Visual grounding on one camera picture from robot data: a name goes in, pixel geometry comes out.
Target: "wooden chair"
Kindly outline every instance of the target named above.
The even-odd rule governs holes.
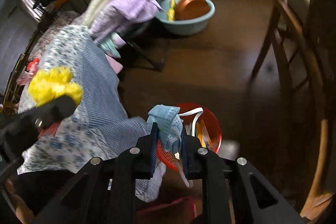
[[[286,29],[278,27],[280,16],[282,16],[286,22]],[[296,46],[296,49],[289,58],[287,58],[284,49],[286,38],[293,41]],[[323,174],[326,170],[328,148],[328,120],[325,116],[325,95],[323,92],[324,77],[319,66],[320,63],[318,57],[316,56],[314,49],[309,43],[307,43],[303,25],[297,15],[289,7],[287,0],[274,0],[274,6],[269,20],[265,40],[252,71],[252,80],[258,74],[271,45],[274,50],[278,67],[284,118],[289,122],[293,122],[291,111],[293,98],[306,83],[309,83],[309,93],[314,104],[315,129],[316,134],[320,137],[320,145],[318,149],[319,153],[314,179],[311,183],[311,188],[306,198],[306,202],[300,213],[301,217],[311,219],[310,213],[313,209],[327,201],[332,196],[331,193],[324,193],[322,187]],[[303,61],[307,76],[304,80],[298,83],[298,85],[293,87],[290,65],[298,54]]]

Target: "black stand leg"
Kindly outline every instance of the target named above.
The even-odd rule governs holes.
[[[135,49],[143,58],[145,58],[156,70],[162,71],[165,67],[166,63],[164,62],[155,62],[152,60],[146,52],[144,52],[136,43],[132,42],[131,40],[126,41],[133,49]]]

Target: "metal screw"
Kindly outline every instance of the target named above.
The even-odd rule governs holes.
[[[41,128],[43,126],[43,121],[41,118],[37,118],[36,121],[35,121],[35,126],[37,128]]]
[[[91,163],[92,165],[97,165],[97,164],[100,163],[100,158],[98,158],[98,157],[94,157],[94,158],[92,158],[92,159],[90,160],[90,163]]]
[[[138,154],[138,153],[140,152],[140,149],[137,148],[137,147],[132,147],[132,148],[129,150],[129,152],[130,152],[131,154]]]
[[[238,158],[237,162],[240,165],[245,165],[247,163],[247,160],[245,158]]]
[[[205,155],[205,154],[207,154],[208,153],[208,150],[206,149],[206,148],[199,148],[198,150],[197,150],[197,152],[199,153],[199,154],[201,154],[201,155]]]

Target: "lavender towel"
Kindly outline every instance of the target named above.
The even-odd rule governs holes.
[[[160,8],[155,0],[112,0],[90,27],[94,43],[99,44],[112,31],[122,31],[133,23],[152,19]]]

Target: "blue floral fabric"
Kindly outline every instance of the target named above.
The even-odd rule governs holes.
[[[93,44],[86,26],[68,25],[55,36],[39,69],[54,66],[70,67],[73,81],[83,87],[83,99],[74,114],[62,121],[55,137],[42,136],[23,153],[25,161],[18,174],[57,169],[76,173],[92,157],[117,157],[149,134],[142,118],[127,117],[117,92],[119,79],[103,51]],[[19,112],[34,106],[26,86]],[[165,170],[157,160],[153,178],[136,181],[136,196],[146,202],[156,199]]]

